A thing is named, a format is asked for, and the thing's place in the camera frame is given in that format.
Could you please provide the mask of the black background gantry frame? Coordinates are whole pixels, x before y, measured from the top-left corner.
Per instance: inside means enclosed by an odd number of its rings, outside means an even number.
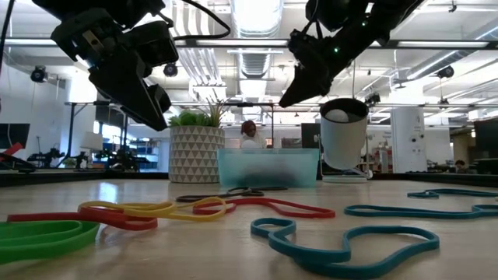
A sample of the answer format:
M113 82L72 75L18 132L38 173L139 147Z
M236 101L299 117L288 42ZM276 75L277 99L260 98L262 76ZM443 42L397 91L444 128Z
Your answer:
M93 101L93 102L64 102L64 105L71 107L69 130L68 130L68 144L67 144L67 152L65 153L65 156L59 161L58 165L56 166L57 168L62 166L64 161L66 161L69 158L72 158L72 141L73 141L75 117L83 109L85 109L88 106L107 107L109 110L111 108L114 108L115 110L118 110L123 115L123 125L122 125L121 130L124 132L124 134L121 137L121 141L123 142L124 148L125 148L126 138L128 135L128 116L122 110L120 110L119 105L117 103L112 103L110 101L97 100L97 101Z

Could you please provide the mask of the teal translucent plastic bin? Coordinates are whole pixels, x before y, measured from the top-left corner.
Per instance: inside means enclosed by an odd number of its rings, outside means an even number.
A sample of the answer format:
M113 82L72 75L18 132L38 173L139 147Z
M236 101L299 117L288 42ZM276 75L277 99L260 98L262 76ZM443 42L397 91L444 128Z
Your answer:
M220 149L219 182L224 187L314 187L317 149Z

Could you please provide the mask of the red rubber band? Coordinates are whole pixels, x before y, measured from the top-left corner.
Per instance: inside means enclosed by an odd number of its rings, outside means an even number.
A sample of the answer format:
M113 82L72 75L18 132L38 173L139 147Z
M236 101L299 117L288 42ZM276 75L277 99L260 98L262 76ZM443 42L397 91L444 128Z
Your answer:
M201 199L192 198L190 202L195 203L192 213L196 215L214 215L216 210L212 209L212 207L220 205L227 205L226 213L234 212L239 205L261 205L286 217L304 219L332 219L335 217L335 211L332 209L301 205L274 198L256 197L226 200L217 197L207 197Z
M98 222L118 229L143 231L155 229L158 226L157 218L145 218L126 215L121 209L107 209L83 207L77 212L47 212L33 214L8 215L8 222L35 222L76 220Z

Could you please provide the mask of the yellow rubber band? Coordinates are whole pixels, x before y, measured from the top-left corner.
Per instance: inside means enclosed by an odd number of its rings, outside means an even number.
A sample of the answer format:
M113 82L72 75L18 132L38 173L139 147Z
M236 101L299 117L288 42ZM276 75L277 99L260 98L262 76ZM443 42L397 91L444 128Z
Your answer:
M179 213L178 210L183 208L194 208L198 205L203 205L207 203L220 203L222 208L209 215L187 215ZM172 201L164 201L157 204L154 203L113 203L108 201L86 201L79 205L79 209L82 208L105 208L113 210L123 210L124 214L141 217L141 218L161 218L161 219L173 219L173 220L183 220L192 222L211 222L216 219L223 217L227 211L226 202L222 198L217 197L207 197L200 201L187 203L186 205L177 205Z

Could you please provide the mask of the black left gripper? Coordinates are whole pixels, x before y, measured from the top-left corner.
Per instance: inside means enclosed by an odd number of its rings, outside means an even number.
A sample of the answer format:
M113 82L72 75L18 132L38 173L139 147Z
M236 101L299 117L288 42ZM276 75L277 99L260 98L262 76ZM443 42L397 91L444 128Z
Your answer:
M123 29L132 25L129 7L54 7L51 15L61 20L51 39L73 61L86 61L98 91L137 122L156 131L167 128L167 92L144 82L146 64L122 42Z

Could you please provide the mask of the black aluminium table frame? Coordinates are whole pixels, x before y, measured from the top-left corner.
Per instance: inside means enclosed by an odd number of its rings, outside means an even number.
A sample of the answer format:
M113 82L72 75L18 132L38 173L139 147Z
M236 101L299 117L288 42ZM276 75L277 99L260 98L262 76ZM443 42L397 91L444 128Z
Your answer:
M0 187L31 184L53 184L88 180L168 180L168 173L120 173L114 171L37 171L32 173L0 173ZM463 173L388 173L374 174L373 181L410 180L498 188L498 175Z

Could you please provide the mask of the dark purple rubber band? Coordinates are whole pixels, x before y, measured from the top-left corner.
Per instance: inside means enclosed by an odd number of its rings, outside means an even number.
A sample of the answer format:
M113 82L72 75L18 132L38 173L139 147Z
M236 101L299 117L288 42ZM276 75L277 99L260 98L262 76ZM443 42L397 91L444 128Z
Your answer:
M200 201L211 196L216 198L233 198L233 197L262 197L266 191L287 191L288 187L235 187L229 189L224 194L200 194L200 195L183 195L176 198L176 202L190 203Z

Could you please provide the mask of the white spotlight lamp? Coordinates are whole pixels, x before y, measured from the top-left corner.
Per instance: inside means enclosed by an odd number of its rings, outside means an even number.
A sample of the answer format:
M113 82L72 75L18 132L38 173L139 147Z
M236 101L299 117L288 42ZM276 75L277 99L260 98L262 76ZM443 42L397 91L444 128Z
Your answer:
M325 183L358 184L373 177L372 171L363 172L357 166L366 144L369 107L353 98L338 98L322 104L318 142L323 148L324 162L343 175L323 175Z

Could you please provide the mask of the succulent in triangle-patterned pot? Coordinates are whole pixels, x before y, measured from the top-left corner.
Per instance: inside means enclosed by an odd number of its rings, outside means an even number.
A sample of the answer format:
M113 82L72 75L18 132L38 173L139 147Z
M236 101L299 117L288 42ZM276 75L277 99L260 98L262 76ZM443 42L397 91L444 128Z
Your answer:
M224 100L210 100L198 113L185 110L169 119L169 180L182 184L217 184L217 152L225 147L221 120Z

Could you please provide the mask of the silver ventilation duct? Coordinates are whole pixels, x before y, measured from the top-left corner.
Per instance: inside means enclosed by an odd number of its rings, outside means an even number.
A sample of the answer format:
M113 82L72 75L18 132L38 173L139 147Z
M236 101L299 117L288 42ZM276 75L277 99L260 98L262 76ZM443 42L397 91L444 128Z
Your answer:
M242 39L270 39L279 34L284 0L230 0L233 34ZM264 78L269 53L239 54L240 73L249 79Z

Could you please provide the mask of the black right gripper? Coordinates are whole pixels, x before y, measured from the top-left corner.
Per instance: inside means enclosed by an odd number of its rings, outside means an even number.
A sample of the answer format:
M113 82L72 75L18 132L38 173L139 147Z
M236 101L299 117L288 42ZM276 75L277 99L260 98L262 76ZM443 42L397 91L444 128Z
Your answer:
M340 30L333 37L318 39L293 30L288 49L297 63L294 78L279 101L281 107L291 107L316 96L327 95L331 87L330 74L338 74L374 42L369 30Z

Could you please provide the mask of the black monitor with red graphic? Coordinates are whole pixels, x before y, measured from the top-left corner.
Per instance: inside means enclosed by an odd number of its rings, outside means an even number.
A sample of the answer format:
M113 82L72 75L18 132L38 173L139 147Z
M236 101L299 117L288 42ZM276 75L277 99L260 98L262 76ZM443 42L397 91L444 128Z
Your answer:
M26 158L26 144L30 132L30 124L0 123L0 152L19 143L23 148L14 154L18 158Z

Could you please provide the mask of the green rubber band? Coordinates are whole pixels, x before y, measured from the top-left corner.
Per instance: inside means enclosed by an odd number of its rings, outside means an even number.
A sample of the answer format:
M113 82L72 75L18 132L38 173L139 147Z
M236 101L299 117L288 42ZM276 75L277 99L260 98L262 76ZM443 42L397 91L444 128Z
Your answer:
M0 222L0 264L52 259L96 239L100 224L75 220Z

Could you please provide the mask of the black beam with light strips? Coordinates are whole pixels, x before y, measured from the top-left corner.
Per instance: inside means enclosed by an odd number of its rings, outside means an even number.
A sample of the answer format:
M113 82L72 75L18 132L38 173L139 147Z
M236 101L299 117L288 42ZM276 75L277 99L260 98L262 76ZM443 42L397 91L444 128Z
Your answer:
M217 39L199 40L195 43L186 43L184 40L176 42L180 47L200 48L286 48L287 39ZM49 38L8 37L6 47L57 47ZM415 50L470 50L470 51L498 51L498 40L390 40L385 46L373 42L370 49L415 49Z

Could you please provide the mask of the black wall screen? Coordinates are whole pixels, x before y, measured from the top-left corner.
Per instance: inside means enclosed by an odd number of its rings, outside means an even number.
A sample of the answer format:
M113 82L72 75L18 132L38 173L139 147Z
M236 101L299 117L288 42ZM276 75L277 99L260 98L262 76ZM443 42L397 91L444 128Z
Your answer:
M318 140L315 137L321 133L319 123L302 123L301 124L301 145L304 149L318 149Z

